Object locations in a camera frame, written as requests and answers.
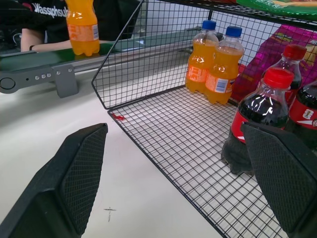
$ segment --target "bottle label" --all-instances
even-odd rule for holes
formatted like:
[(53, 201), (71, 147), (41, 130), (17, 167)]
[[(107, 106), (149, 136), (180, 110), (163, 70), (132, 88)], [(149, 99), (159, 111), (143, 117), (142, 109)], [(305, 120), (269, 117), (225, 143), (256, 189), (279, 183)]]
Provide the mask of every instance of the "bottle label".
[(95, 41), (99, 39), (98, 25), (77, 26), (68, 24), (69, 39), (71, 41)]
[(233, 118), (232, 124), (231, 124), (231, 132), (232, 134), (241, 142), (246, 143), (243, 133), (241, 131), (241, 125), (242, 123), (248, 121), (245, 119), (237, 110), (236, 115)]
[(290, 105), (292, 103), (296, 93), (297, 93), (297, 89), (291, 89), (291, 90), (287, 90), (285, 92), (285, 100), (286, 100), (288, 105)]
[(232, 92), (232, 85), (235, 79), (217, 78), (210, 73), (206, 80), (206, 88), (216, 93), (230, 93)]
[(201, 69), (188, 65), (188, 71), (186, 77), (195, 82), (206, 82), (208, 69)]
[(313, 130), (317, 130), (317, 110), (306, 107), (297, 99), (294, 100), (289, 117), (295, 123)]

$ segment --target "cola bottle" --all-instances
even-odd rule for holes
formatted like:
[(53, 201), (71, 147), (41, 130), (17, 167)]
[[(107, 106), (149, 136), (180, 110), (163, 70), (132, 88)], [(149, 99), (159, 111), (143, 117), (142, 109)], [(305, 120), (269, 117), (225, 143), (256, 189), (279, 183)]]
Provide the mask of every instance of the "cola bottle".
[(260, 87), (247, 95), (239, 104), (225, 141), (221, 160), (230, 165), (233, 174), (253, 173), (241, 125), (253, 121), (277, 128), (284, 128), (288, 119), (285, 91), (289, 90), (294, 74), (286, 69), (271, 67)]
[(287, 45), (282, 53), (282, 58), (277, 63), (270, 66), (287, 69), (294, 74), (291, 88), (285, 92), (285, 99), (288, 106), (292, 104), (295, 95), (302, 84), (299, 63), (303, 60), (306, 50), (307, 49), (304, 46), (295, 44)]
[(298, 91), (285, 130), (297, 135), (311, 150), (317, 150), (317, 81)]

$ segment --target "blue bottle cap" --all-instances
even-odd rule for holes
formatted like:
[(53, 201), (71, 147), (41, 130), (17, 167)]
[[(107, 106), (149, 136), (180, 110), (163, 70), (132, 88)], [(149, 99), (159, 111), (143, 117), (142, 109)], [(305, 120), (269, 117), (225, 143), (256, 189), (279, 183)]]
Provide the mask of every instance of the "blue bottle cap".
[(206, 30), (215, 30), (216, 28), (216, 22), (215, 21), (210, 21), (210, 20), (205, 20), (203, 21), (203, 29)]
[(240, 37), (242, 33), (242, 28), (237, 26), (228, 26), (226, 30), (226, 36)]

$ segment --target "orange label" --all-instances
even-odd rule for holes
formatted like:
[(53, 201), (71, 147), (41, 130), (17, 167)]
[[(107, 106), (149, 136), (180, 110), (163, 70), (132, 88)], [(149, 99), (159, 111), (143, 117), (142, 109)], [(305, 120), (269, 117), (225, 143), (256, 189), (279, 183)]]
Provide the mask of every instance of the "orange label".
[(95, 41), (99, 39), (98, 25), (77, 26), (68, 24), (68, 34), (71, 41)]
[(216, 93), (230, 93), (232, 92), (232, 85), (235, 79), (217, 78), (208, 74), (206, 80), (206, 88)]
[(186, 77), (195, 82), (206, 82), (208, 75), (208, 69), (196, 68), (192, 65), (188, 65), (188, 71)]

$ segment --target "black wire mesh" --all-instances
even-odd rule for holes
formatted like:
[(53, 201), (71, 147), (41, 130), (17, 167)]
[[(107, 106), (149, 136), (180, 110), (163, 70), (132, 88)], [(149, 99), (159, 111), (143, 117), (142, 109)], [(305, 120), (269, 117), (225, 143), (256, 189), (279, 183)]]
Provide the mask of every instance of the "black wire mesh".
[(223, 237), (286, 238), (255, 177), (220, 161), (235, 111), (181, 87), (109, 113)]
[[(235, 82), (237, 98), (253, 91), (259, 75), (280, 59), (280, 54), (270, 53), (284, 49), (285, 42), (295, 37), (310, 47), (301, 63), (307, 75), (304, 80), (315, 79), (317, 34), (265, 20), (307, 29), (315, 29), (316, 23), (206, 0), (173, 2), (187, 5), (158, 0), (140, 3), (132, 24), (94, 77), (93, 87), (119, 126), (223, 237), (287, 237), (255, 177), (236, 177), (220, 161), (235, 106), (211, 105), (183, 85), (192, 39), (205, 19), (217, 22), (218, 33), (229, 25), (243, 28), (240, 41), (245, 52), (240, 65), (244, 71)], [(268, 43), (272, 37), (276, 38), (274, 47)], [(260, 50), (269, 55), (264, 62), (256, 60)]]
[[(311, 55), (301, 63), (308, 77), (304, 80), (317, 78), (317, 68), (312, 66), (317, 52), (316, 32), (158, 0), (143, 1), (140, 6), (120, 36), (124, 40), (114, 44), (93, 80), (93, 87), (106, 109), (184, 85), (192, 39), (207, 18), (217, 22), (219, 33), (224, 33), (229, 25), (243, 28), (240, 41), (245, 51), (240, 64), (246, 69), (239, 76), (244, 80), (237, 80), (234, 86), (233, 95), (238, 94), (237, 100), (255, 90), (264, 70), (280, 59), (280, 54), (272, 53), (282, 51), (292, 37), (310, 47), (308, 54)], [(235, 7), (242, 6), (228, 5), (227, 9), (233, 11)], [(280, 39), (272, 47), (269, 38)], [(267, 53), (261, 62), (255, 59), (259, 49)], [(248, 68), (252, 60), (255, 66)]]

